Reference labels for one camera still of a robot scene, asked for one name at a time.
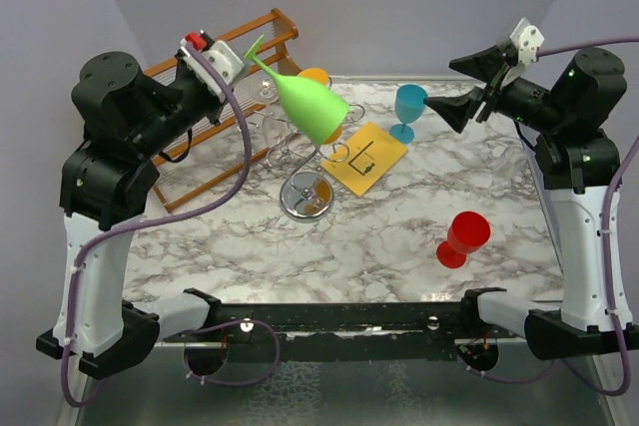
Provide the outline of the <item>clear wine glass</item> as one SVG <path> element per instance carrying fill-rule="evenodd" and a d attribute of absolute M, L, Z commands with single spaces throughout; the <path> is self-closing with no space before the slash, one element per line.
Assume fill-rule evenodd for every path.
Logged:
<path fill-rule="evenodd" d="M 262 133 L 269 148 L 282 142 L 290 132 L 288 121 L 278 117 L 272 107 L 279 103 L 280 95 L 274 79 L 264 73 L 256 73 L 248 77 L 249 97 L 264 108 L 258 111 L 262 117 Z"/>

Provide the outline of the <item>orange plastic wine glass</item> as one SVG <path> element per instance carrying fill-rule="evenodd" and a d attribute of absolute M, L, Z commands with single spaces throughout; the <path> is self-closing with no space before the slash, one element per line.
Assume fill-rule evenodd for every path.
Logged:
<path fill-rule="evenodd" d="M 324 69 L 307 68 L 298 77 L 306 81 L 302 123 L 296 126 L 316 145 L 335 142 L 348 111 L 346 101 L 330 89 L 330 78 Z"/>

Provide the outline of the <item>green plastic wine glass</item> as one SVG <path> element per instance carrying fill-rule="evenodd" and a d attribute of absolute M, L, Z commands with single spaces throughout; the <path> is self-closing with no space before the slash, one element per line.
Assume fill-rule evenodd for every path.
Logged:
<path fill-rule="evenodd" d="M 256 40 L 245 58 L 274 80 L 282 108 L 294 126 L 314 144 L 327 144 L 348 114 L 349 103 L 320 82 L 275 72 L 258 58 L 264 38 Z"/>

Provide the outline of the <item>chrome wine glass rack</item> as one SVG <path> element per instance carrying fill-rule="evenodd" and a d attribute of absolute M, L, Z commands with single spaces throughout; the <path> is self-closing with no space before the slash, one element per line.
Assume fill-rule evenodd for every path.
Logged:
<path fill-rule="evenodd" d="M 345 146 L 340 137 L 333 143 L 325 145 L 331 148 L 331 155 L 326 155 L 321 146 L 311 144 L 308 154 L 294 150 L 293 142 L 302 133 L 289 119 L 290 132 L 278 145 L 268 148 L 267 166 L 276 172 L 286 173 L 281 185 L 279 203 L 283 213 L 297 222 L 317 222 L 326 217 L 334 203 L 333 188 L 325 177 L 321 162 L 333 159 L 339 147 Z"/>

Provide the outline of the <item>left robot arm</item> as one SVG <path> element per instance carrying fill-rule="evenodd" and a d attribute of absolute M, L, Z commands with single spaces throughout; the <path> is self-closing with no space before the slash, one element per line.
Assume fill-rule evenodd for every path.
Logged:
<path fill-rule="evenodd" d="M 211 301 L 188 291 L 164 306 L 140 308 L 123 297 L 133 229 L 159 173 L 153 159 L 202 119 L 216 120 L 242 71 L 216 70 L 187 49 L 163 85 L 125 52 L 107 52 L 81 69 L 71 99 L 83 141 L 62 168 L 60 205 L 67 236 L 62 305 L 37 349 L 77 355 L 80 370 L 102 380 L 140 364 L 155 343 L 189 330 L 206 341 L 220 331 Z"/>

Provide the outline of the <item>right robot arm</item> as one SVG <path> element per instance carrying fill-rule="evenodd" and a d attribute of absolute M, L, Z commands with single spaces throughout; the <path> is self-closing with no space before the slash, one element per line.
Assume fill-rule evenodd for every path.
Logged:
<path fill-rule="evenodd" d="M 545 89 L 523 78 L 507 83 L 516 60 L 514 48 L 498 46 L 454 59 L 451 70 L 483 85 L 425 103 L 457 133 L 491 114 L 537 132 L 534 158 L 556 217 L 563 299 L 552 308 L 499 288 L 471 290 L 458 313 L 460 329 L 480 337 L 499 326 L 524 338 L 540 360 L 633 350 L 638 327 L 616 231 L 623 164 L 602 129 L 626 92 L 624 64 L 607 50 L 583 47 Z"/>

